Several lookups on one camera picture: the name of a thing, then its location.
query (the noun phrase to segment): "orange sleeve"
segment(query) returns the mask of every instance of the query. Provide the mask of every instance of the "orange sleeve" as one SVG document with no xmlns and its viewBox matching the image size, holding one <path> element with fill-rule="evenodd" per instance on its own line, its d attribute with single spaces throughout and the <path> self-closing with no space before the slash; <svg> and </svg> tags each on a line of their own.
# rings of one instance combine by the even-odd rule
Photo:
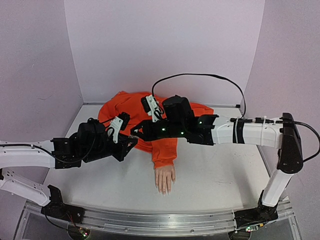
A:
<svg viewBox="0 0 320 240">
<path fill-rule="evenodd" d="M 118 115 L 115 107 L 116 104 L 117 102 L 113 98 L 102 106 L 98 114 L 98 120 L 100 123 L 109 119 L 113 119 Z"/>
<path fill-rule="evenodd" d="M 177 158 L 178 139 L 164 138 L 152 141 L 151 144 L 155 169 L 174 164 L 174 160 Z"/>
</svg>

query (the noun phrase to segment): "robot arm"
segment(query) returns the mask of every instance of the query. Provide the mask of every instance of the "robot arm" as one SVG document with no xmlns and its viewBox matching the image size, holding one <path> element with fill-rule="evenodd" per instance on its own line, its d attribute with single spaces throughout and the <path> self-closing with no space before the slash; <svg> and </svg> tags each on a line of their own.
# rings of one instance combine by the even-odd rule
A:
<svg viewBox="0 0 320 240">
<path fill-rule="evenodd" d="M 131 129 L 131 134 L 144 141 L 186 138 L 192 144 L 252 144 L 279 149 L 277 167 L 261 193 L 258 207 L 235 212 L 239 229 L 278 218 L 279 198 L 291 177 L 303 167 L 301 139 L 296 125 L 290 124 L 294 121 L 291 114 L 284 113 L 281 118 L 273 119 L 229 118 L 216 114 L 195 117 L 188 99 L 179 96 L 166 99 L 162 105 L 166 119 L 144 120 Z"/>
<path fill-rule="evenodd" d="M 80 167 L 82 161 L 88 163 L 109 156 L 122 162 L 138 142 L 136 138 L 120 133 L 129 120 L 130 116 L 123 112 L 111 121 L 107 129 L 98 120 L 90 118 L 81 123 L 78 131 L 69 138 L 33 143 L 0 141 L 0 189 L 37 203 L 43 207 L 42 212 L 51 217 L 59 218 L 66 211 L 71 212 L 79 223 L 81 218 L 78 214 L 82 214 L 82 208 L 64 204 L 58 188 L 33 182 L 17 175 L 11 168 L 68 169 Z"/>
</svg>

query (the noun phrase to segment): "orange cloth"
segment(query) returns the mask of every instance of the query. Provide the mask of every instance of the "orange cloth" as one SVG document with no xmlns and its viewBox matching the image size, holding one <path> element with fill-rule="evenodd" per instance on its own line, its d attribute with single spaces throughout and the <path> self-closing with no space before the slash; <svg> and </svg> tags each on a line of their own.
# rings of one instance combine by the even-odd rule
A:
<svg viewBox="0 0 320 240">
<path fill-rule="evenodd" d="M 127 93 L 125 91 L 121 91 L 103 105 L 99 112 L 98 120 L 100 122 L 104 122 L 118 116 L 122 112 L 129 114 L 130 121 L 125 130 L 121 131 L 122 134 L 129 136 L 131 128 L 143 120 L 152 119 L 152 117 L 148 116 L 145 112 L 141 104 L 141 98 L 149 95 L 151 95 L 149 92 Z M 164 97 L 156 96 L 156 100 L 159 101 L 161 105 L 165 99 L 166 98 Z M 204 105 L 198 103 L 190 103 L 190 105 L 196 117 L 214 113 L 212 108 Z M 174 164 L 174 160 L 177 158 L 177 144 L 178 140 L 176 138 L 164 138 L 150 142 L 145 142 L 139 139 L 138 144 L 135 147 L 139 150 L 151 153 L 154 168 L 160 168 Z"/>
</svg>

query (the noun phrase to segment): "white table surface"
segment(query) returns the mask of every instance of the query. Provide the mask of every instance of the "white table surface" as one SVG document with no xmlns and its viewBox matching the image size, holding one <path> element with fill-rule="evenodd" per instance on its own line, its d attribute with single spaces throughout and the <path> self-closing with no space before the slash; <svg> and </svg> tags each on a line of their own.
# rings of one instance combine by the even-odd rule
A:
<svg viewBox="0 0 320 240">
<path fill-rule="evenodd" d="M 84 105 L 67 137 L 80 123 L 97 118 L 101 105 Z M 214 108 L 216 114 L 240 116 L 236 108 Z M 112 156 L 80 168 L 50 169 L 44 184 L 58 187 L 65 203 L 128 212 L 207 212 L 253 208 L 269 176 L 255 145 L 204 146 L 178 140 L 176 182 L 163 197 L 155 185 L 149 153 L 132 149 L 123 162 Z"/>
</svg>

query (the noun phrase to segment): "black wire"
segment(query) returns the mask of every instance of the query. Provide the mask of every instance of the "black wire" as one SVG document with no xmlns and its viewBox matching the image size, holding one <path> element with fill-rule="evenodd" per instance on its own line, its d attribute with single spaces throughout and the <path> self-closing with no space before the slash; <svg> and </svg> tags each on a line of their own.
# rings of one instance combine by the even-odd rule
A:
<svg viewBox="0 0 320 240">
<path fill-rule="evenodd" d="M 242 89 L 239 87 L 238 84 L 236 84 L 234 81 L 231 81 L 230 79 L 228 79 L 228 78 L 226 78 L 226 77 L 224 77 L 224 76 L 219 76 L 219 75 L 215 75 L 215 74 L 208 74 L 208 73 L 180 73 L 180 74 L 176 74 L 176 75 L 172 75 L 172 76 L 167 76 L 167 77 L 165 77 L 165 78 L 162 78 L 162 79 L 156 81 L 156 82 L 153 84 L 153 86 L 152 86 L 152 96 L 155 97 L 154 89 L 155 89 L 155 86 L 156 86 L 158 83 L 160 83 L 160 82 L 162 82 L 162 81 L 164 81 L 164 80 L 167 80 L 167 79 L 172 79 L 172 78 L 175 78 L 175 77 L 178 77 L 178 76 L 183 76 L 183 75 L 208 76 L 208 77 L 213 77 L 213 78 L 217 78 L 217 79 L 221 79 L 221 80 L 226 80 L 226 81 L 228 81 L 229 83 L 232 83 L 233 85 L 235 85 L 235 86 L 239 89 L 239 91 L 240 91 L 240 93 L 241 93 L 241 95 L 242 95 L 242 97 L 243 97 L 244 110 L 243 110 L 243 114 L 242 114 L 242 116 L 241 116 L 241 119 L 244 118 L 244 116 L 245 116 L 245 114 L 246 114 L 246 111 L 247 111 L 247 104 L 246 104 L 246 100 L 245 100 L 245 95 L 244 95 Z"/>
<path fill-rule="evenodd" d="M 295 124 L 295 125 L 304 126 L 304 127 L 308 128 L 308 129 L 310 129 L 315 134 L 315 136 L 318 138 L 318 141 L 319 141 L 319 149 L 318 149 L 318 151 L 315 154 L 313 154 L 312 156 L 310 156 L 310 157 L 306 158 L 305 160 L 303 160 L 304 163 L 309 161 L 309 160 L 311 160 L 311 159 L 313 159 L 313 158 L 315 158 L 316 156 L 318 156 L 320 154 L 320 135 L 312 126 L 310 126 L 310 125 L 308 125 L 308 124 L 306 124 L 304 122 L 300 122 L 300 121 L 276 121 L 275 123 L 277 123 L 277 124 Z"/>
<path fill-rule="evenodd" d="M 161 113 L 161 111 L 155 110 L 153 113 L 159 120 L 163 120 L 163 118 L 161 116 L 161 114 L 163 114 L 163 113 Z"/>
<path fill-rule="evenodd" d="M 161 115 L 165 113 L 165 110 L 159 105 L 159 103 L 157 101 L 156 102 L 156 105 L 159 107 L 160 111 L 158 111 Z"/>
<path fill-rule="evenodd" d="M 71 223 L 73 224 L 73 226 L 79 231 L 79 233 L 81 234 L 80 232 L 80 228 L 74 223 L 74 220 L 72 219 L 72 216 L 68 213 L 66 213 L 66 215 L 68 216 L 68 218 L 70 219 Z"/>
<path fill-rule="evenodd" d="M 113 118 L 110 118 L 110 119 L 108 119 L 108 120 L 106 120 L 106 121 L 100 122 L 100 123 L 101 123 L 101 124 L 105 124 L 105 123 L 111 121 L 112 119 L 114 119 L 114 117 L 113 117 Z"/>
<path fill-rule="evenodd" d="M 46 214 L 46 211 L 44 211 L 44 216 L 45 216 L 45 218 L 47 219 L 47 221 L 48 221 L 50 224 L 52 224 L 53 226 L 55 226 L 55 227 L 57 227 L 57 228 L 59 228 L 59 229 L 66 230 L 67 232 L 74 232 L 74 233 L 76 233 L 76 234 L 79 233 L 78 231 L 73 231 L 73 230 L 71 230 L 71 229 L 67 229 L 67 228 L 64 228 L 64 227 L 62 227 L 62 226 L 59 226 L 59 225 L 53 223 L 52 221 L 49 220 L 49 218 L 48 218 L 48 216 L 47 216 L 47 214 Z"/>
<path fill-rule="evenodd" d="M 37 146 L 37 145 L 31 145 L 31 144 L 27 144 L 27 143 L 14 143 L 14 144 L 1 144 L 0 147 L 30 147 L 30 148 L 35 148 L 35 149 L 39 149 L 41 151 L 44 151 L 46 154 L 50 155 L 51 157 L 53 157 L 54 159 L 56 159 L 57 161 L 59 162 L 62 162 L 62 163 L 65 163 L 65 164 L 75 164 L 75 163 L 78 163 L 78 162 L 81 162 L 83 159 L 85 159 L 92 151 L 94 145 L 95 145 L 95 141 L 96 141 L 96 136 L 94 136 L 94 139 L 93 139 L 93 142 L 92 142 L 92 145 L 89 149 L 89 151 L 86 153 L 86 155 L 84 157 L 82 157 L 81 159 L 78 159 L 76 161 L 64 161 L 64 160 L 61 160 L 57 157 L 55 157 L 51 152 L 49 152 L 48 150 L 40 147 L 40 146 Z"/>
</svg>

